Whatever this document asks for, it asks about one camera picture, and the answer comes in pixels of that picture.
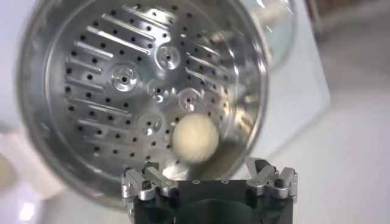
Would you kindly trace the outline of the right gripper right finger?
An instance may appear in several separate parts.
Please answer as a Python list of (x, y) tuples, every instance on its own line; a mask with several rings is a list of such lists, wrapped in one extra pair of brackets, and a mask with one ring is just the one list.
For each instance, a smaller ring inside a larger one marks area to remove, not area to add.
[(270, 194), (278, 200), (287, 198), (296, 200), (298, 173), (295, 169), (285, 167), (279, 172), (265, 159), (249, 156), (245, 157), (244, 162), (250, 175), (246, 184), (255, 189), (257, 196)]

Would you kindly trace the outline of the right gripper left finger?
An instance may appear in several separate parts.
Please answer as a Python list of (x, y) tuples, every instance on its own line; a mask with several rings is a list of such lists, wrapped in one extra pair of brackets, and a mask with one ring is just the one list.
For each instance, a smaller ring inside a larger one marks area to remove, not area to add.
[(123, 200), (153, 200), (157, 193), (172, 197), (179, 189), (179, 183), (163, 175), (160, 163), (147, 162), (141, 169), (126, 167), (121, 176)]

